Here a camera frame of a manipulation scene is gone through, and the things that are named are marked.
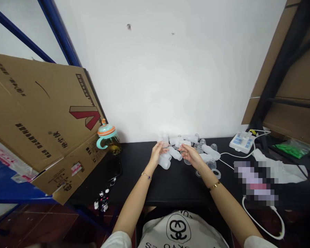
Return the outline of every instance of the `woman's hand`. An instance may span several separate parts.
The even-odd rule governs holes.
[[[182,146],[183,147],[179,148],[178,151],[183,151],[183,159],[190,161],[196,170],[198,170],[200,166],[206,165],[195,148],[186,144],[182,144]]]
[[[149,160],[149,165],[157,166],[158,164],[158,158],[162,153],[166,153],[169,149],[168,148],[162,148],[163,141],[158,142],[152,149],[152,155]]]

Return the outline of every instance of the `woman's right hand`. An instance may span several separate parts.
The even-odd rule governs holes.
[[[203,161],[200,154],[195,148],[186,144],[182,144],[182,146],[183,147],[179,148],[178,151],[183,151],[183,159],[187,159],[188,161],[190,161],[190,163],[196,170],[198,170],[200,166],[206,165],[206,163]]]

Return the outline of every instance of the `black phone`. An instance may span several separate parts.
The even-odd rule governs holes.
[[[106,165],[106,179],[111,181],[122,174],[121,159],[119,157],[109,160]]]

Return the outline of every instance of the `black logo print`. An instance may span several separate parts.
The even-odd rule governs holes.
[[[166,235],[169,240],[185,243],[191,238],[191,231],[187,220],[180,214],[173,214],[166,224]]]
[[[172,221],[170,221],[169,227],[170,227],[171,231],[176,233],[176,237],[173,237],[172,234],[170,234],[171,238],[173,238],[175,240],[187,238],[187,235],[182,237],[182,233],[186,231],[186,224],[182,220],[172,220]]]

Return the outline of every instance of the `woman's left hand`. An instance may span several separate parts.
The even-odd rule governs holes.
[[[158,158],[162,153],[166,153],[169,149],[168,148],[162,148],[163,141],[158,142],[152,149],[152,155],[149,160],[149,165],[157,166],[158,164]]]

